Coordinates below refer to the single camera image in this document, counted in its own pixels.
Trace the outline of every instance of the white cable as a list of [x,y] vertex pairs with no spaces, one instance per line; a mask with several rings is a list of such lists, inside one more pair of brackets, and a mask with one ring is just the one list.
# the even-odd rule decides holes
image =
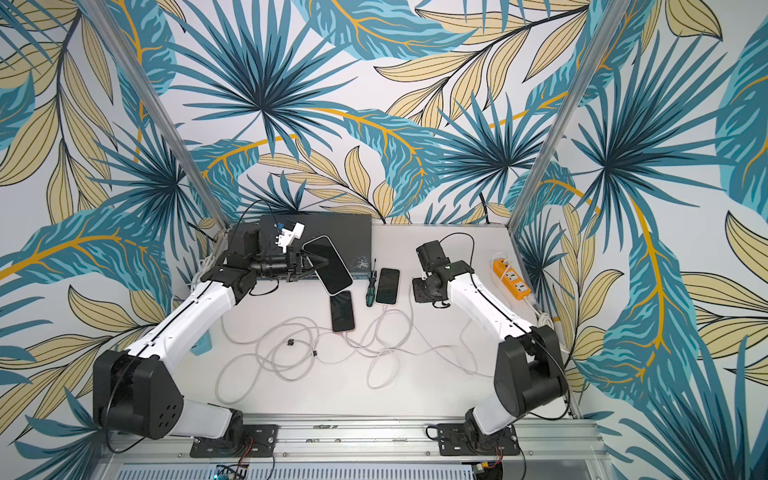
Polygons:
[[[345,344],[347,346],[349,346],[350,348],[352,348],[352,352],[350,352],[349,355],[347,355],[346,357],[342,358],[341,360],[335,360],[335,361],[323,360],[323,359],[320,358],[319,354],[316,353],[317,350],[318,350],[318,344],[319,344],[320,338],[323,335],[327,335],[327,334],[334,333],[334,332],[330,328],[318,326],[317,323],[314,320],[310,319],[309,317],[295,316],[295,317],[289,318],[287,320],[284,320],[283,322],[281,322],[281,323],[277,324],[276,326],[272,327],[271,329],[267,330],[262,336],[254,339],[254,340],[247,341],[247,342],[239,342],[239,341],[233,339],[230,336],[230,334],[227,332],[227,328],[225,327],[224,321],[222,320],[221,329],[223,331],[224,336],[227,338],[227,340],[230,341],[230,343],[232,343],[234,345],[255,345],[256,347],[255,347],[253,353],[243,353],[243,354],[240,354],[238,356],[235,356],[229,362],[227,362],[226,365],[224,365],[224,367],[221,369],[221,371],[219,372],[219,374],[218,374],[218,376],[216,378],[216,385],[215,385],[215,390],[214,390],[214,392],[216,394],[216,398],[218,399],[219,402],[223,403],[224,405],[233,405],[235,403],[240,402],[245,397],[247,397],[250,394],[250,392],[253,390],[253,387],[256,385],[259,377],[261,376],[261,372],[263,370],[266,370],[267,372],[275,373],[275,375],[277,375],[278,378],[280,378],[280,379],[282,379],[282,380],[284,380],[286,382],[297,382],[297,381],[303,379],[305,376],[307,376],[309,374],[310,370],[313,367],[315,359],[318,362],[325,363],[327,365],[336,365],[338,363],[345,362],[346,360],[350,359],[352,356],[355,355],[355,353],[357,353],[357,354],[359,354],[361,356],[364,356],[364,357],[372,360],[372,362],[371,362],[371,364],[370,364],[370,366],[368,368],[368,372],[366,374],[366,385],[370,389],[374,389],[374,390],[382,389],[382,388],[384,388],[384,387],[386,387],[388,385],[391,385],[392,382],[394,382],[397,379],[397,376],[398,376],[398,374],[400,372],[400,366],[401,366],[400,359],[398,358],[397,353],[403,353],[403,354],[412,355],[412,356],[419,356],[419,355],[424,355],[424,354],[429,353],[429,352],[435,352],[442,359],[444,359],[447,363],[449,363],[450,365],[454,366],[457,369],[460,369],[461,371],[463,371],[467,375],[481,376],[483,378],[488,378],[488,379],[492,379],[493,378],[493,376],[485,375],[485,374],[479,373],[477,371],[477,368],[478,368],[477,359],[475,358],[475,355],[472,353],[472,351],[469,349],[468,345],[466,344],[466,342],[463,339],[464,332],[469,327],[469,324],[472,323],[471,320],[469,322],[467,322],[467,324],[464,326],[462,331],[459,333],[459,341],[461,342],[461,344],[464,347],[464,349],[466,350],[466,352],[469,354],[470,359],[472,359],[472,365],[473,365],[472,369],[466,369],[461,364],[461,361],[459,360],[458,355],[456,354],[455,349],[458,348],[457,346],[455,346],[455,345],[437,345],[437,346],[433,346],[426,339],[426,337],[424,336],[422,331],[414,324],[414,322],[413,322],[413,319],[414,319],[414,315],[413,315],[413,302],[412,302],[412,299],[411,299],[411,290],[409,290],[408,296],[409,296],[410,315],[407,315],[402,310],[387,309],[385,307],[384,311],[382,312],[382,314],[380,316],[378,316],[376,319],[374,319],[374,321],[371,322],[368,325],[368,327],[366,328],[366,330],[363,333],[363,335],[360,338],[360,340],[350,339],[347,336],[346,332],[344,332],[344,334],[342,334],[341,337],[344,338]],[[386,341],[384,341],[379,336],[379,329],[381,328],[383,320],[387,316],[391,316],[393,314],[401,316],[407,322],[408,330],[406,331],[406,334],[400,339],[400,341],[398,341],[397,343],[394,343],[393,345],[389,345]],[[303,323],[299,323],[299,321],[302,321],[302,320],[310,323],[311,325],[305,325]],[[284,336],[272,349],[270,349],[269,352],[266,353],[266,355],[260,354],[260,352],[259,352],[260,344],[267,337],[273,335],[278,329],[282,329],[282,328],[285,328],[285,327],[295,327],[295,329],[293,331],[291,331],[288,335]],[[413,330],[415,330],[419,334],[419,336],[422,337],[422,340],[424,341],[424,343],[427,344],[427,346],[429,347],[427,350],[424,350],[423,352],[412,352],[412,351],[409,351],[407,349],[403,349],[402,348],[402,346],[406,342],[408,342],[408,340],[410,339],[410,336],[411,336],[411,333],[412,333]],[[366,340],[366,338],[369,336],[369,334],[371,332],[372,332],[371,338],[369,340]],[[300,335],[300,334],[306,334],[307,337],[308,337],[307,340],[306,341],[305,340],[298,340],[298,339],[294,338],[296,335]],[[288,339],[293,339],[293,345],[295,345],[297,343],[300,343],[300,344],[304,345],[306,347],[306,353],[304,354],[304,356],[302,356],[300,359],[298,359],[297,361],[295,361],[293,363],[290,363],[290,364],[287,364],[287,365],[279,364],[275,360],[277,352],[280,350],[280,348],[287,346],[287,340]],[[374,349],[374,348],[372,348],[372,346],[373,346],[373,344],[375,342],[378,342],[379,344],[381,344],[382,348],[381,349]],[[454,353],[454,357],[456,358],[456,361],[453,362],[449,358],[443,356],[443,354],[439,351],[440,349],[450,349]],[[380,385],[377,385],[377,386],[374,386],[370,382],[371,374],[372,374],[374,368],[376,367],[376,363],[379,361],[379,359],[381,359],[381,358],[383,358],[383,357],[385,357],[387,355],[392,355],[395,358],[395,361],[397,362],[396,369],[395,369],[395,371],[389,376],[389,378],[384,383],[382,383]],[[243,395],[241,395],[240,397],[238,397],[235,400],[225,400],[225,399],[223,399],[221,397],[221,394],[219,393],[219,387],[220,387],[221,379],[223,378],[224,373],[227,371],[227,369],[233,363],[235,363],[238,359],[241,359],[241,358],[244,358],[244,357],[254,358],[257,361],[257,363],[259,364],[259,368],[256,371],[256,374],[253,376],[253,380],[251,381],[250,385],[248,386],[248,389],[246,390],[246,392]],[[291,378],[291,377],[286,377],[284,375],[285,372],[289,372],[290,370],[299,368],[301,365],[303,365],[303,364],[305,364],[307,362],[309,362],[309,365],[305,367],[305,369],[301,372],[301,374],[299,376],[297,376],[295,378]]]

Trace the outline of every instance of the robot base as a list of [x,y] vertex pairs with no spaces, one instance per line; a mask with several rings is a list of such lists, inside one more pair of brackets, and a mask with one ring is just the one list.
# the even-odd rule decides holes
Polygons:
[[[243,425],[245,439],[253,439],[253,447],[245,458],[269,458],[274,454],[278,425]],[[221,448],[215,440],[195,437],[190,450],[191,458],[236,458],[248,446],[244,441],[239,447]]]
[[436,426],[440,456],[496,456],[497,446],[502,447],[505,457],[520,455],[514,425],[506,426],[493,435],[483,435],[475,424],[471,409],[467,412],[464,423],[439,423]]

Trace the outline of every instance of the robotic arm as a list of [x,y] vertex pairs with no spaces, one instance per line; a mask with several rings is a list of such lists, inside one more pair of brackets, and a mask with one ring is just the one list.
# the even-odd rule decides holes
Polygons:
[[[294,281],[325,266],[327,259],[290,246],[303,226],[281,229],[280,248],[262,248],[257,224],[230,231],[229,248],[191,295],[163,322],[127,350],[102,353],[94,363],[94,419],[105,430],[150,439],[195,437],[201,456],[233,456],[248,438],[243,413],[195,402],[181,395],[171,374],[214,321],[237,305],[258,279]],[[466,414],[463,430],[473,452],[498,440],[515,418],[563,395],[558,339],[549,327],[535,327],[491,294],[463,261],[451,262],[437,241],[416,250],[425,280],[414,279],[417,302],[451,300],[498,342],[495,393]]]

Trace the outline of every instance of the black mounting bracket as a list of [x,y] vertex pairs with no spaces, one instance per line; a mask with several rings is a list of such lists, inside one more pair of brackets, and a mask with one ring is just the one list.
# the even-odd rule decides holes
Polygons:
[[245,458],[269,458],[274,454],[279,425],[243,425],[244,442],[235,448],[221,448],[216,440],[196,437],[190,450],[191,458],[237,458],[250,450]]

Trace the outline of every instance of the ventilation grille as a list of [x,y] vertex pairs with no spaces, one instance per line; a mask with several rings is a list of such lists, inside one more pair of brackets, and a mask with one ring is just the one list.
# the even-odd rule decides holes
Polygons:
[[[271,469],[270,463],[252,464],[246,478],[266,480]],[[117,480],[210,480],[220,470],[215,464],[128,464],[122,466]],[[472,468],[399,463],[291,463],[276,465],[270,480],[472,480]]]

